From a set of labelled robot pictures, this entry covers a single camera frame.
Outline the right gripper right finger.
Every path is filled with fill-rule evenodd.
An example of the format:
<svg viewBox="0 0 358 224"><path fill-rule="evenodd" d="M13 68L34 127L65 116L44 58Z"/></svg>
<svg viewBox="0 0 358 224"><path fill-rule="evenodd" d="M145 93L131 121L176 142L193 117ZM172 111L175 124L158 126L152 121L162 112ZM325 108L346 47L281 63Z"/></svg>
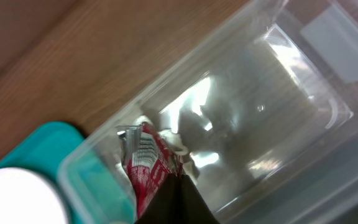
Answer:
<svg viewBox="0 0 358 224"><path fill-rule="evenodd" d="M180 212L185 224L219 224L188 175L180 177Z"/></svg>

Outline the red snack wrapper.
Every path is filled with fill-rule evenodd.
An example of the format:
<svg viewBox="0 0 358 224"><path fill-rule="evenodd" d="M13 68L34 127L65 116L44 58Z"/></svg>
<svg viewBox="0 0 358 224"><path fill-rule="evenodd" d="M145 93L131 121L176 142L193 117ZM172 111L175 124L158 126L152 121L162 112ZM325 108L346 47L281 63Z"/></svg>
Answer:
<svg viewBox="0 0 358 224"><path fill-rule="evenodd" d="M134 189L137 216L141 217L168 175L181 174L183 166L180 157L146 121L118 126L117 135L121 164Z"/></svg>

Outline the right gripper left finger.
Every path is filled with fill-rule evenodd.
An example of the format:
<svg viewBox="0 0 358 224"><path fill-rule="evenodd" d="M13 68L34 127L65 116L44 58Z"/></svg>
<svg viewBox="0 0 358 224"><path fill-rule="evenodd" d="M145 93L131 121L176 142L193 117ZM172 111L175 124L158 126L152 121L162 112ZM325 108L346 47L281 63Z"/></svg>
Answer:
<svg viewBox="0 0 358 224"><path fill-rule="evenodd" d="M177 179L169 174L135 224L177 224Z"/></svg>

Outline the white tissue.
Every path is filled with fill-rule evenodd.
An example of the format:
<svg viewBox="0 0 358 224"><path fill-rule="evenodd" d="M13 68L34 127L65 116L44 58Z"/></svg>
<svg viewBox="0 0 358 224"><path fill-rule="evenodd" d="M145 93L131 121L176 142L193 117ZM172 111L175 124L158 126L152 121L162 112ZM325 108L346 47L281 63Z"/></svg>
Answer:
<svg viewBox="0 0 358 224"><path fill-rule="evenodd" d="M181 136L171 129L154 131L154 124L145 116L139 116L133 125L138 126L139 140L137 147L131 155L128 167L142 167L149 171L165 173L178 173L180 169L191 179L196 180L199 176L195 163L183 157L190 154L189 149L183 144Z"/></svg>

